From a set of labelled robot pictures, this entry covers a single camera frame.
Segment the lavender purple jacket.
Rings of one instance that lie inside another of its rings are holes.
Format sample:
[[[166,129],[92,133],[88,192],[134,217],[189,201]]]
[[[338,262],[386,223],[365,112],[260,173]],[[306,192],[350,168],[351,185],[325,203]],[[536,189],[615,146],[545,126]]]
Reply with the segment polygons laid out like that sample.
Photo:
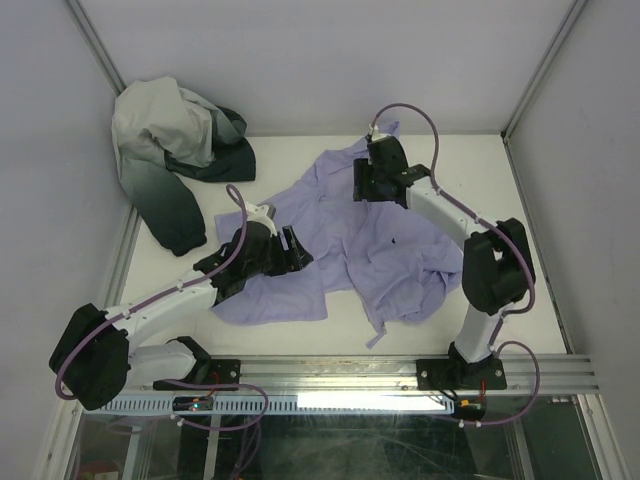
[[[290,188],[268,199],[277,226],[293,228],[311,264],[284,276],[259,275],[214,307],[224,322],[253,326],[319,321],[326,296],[353,290],[376,336],[389,322],[421,324],[460,286],[462,253],[429,220],[393,202],[353,199],[353,163],[366,141],[323,152]]]

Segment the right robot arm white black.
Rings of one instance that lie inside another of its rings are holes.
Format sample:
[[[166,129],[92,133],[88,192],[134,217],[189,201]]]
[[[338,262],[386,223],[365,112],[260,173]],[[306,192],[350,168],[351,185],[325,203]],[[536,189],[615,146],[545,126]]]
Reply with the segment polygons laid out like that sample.
[[[309,269],[250,281],[216,308],[235,325],[320,321],[326,295],[352,289],[378,336],[391,321],[420,323],[461,288],[470,309],[454,341],[448,378],[469,387],[483,374],[503,318],[534,294],[535,274],[523,225],[489,223],[441,190],[422,166],[401,173],[301,179],[277,194],[276,218],[302,236]]]

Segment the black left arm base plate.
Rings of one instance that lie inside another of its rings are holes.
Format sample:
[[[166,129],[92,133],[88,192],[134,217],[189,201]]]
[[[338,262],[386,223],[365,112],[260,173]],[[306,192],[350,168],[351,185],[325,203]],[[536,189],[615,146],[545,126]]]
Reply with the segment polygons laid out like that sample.
[[[195,390],[237,391],[241,361],[238,359],[200,359],[191,371],[181,379],[158,380],[153,383],[156,391]]]

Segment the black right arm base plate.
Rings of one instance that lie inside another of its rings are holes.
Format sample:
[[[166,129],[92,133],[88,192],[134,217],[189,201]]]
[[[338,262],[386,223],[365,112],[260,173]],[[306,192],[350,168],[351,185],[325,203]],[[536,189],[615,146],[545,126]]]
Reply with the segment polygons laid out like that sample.
[[[419,390],[474,390],[482,386],[490,391],[507,389],[503,364],[494,357],[477,363],[450,358],[418,359],[416,362]]]

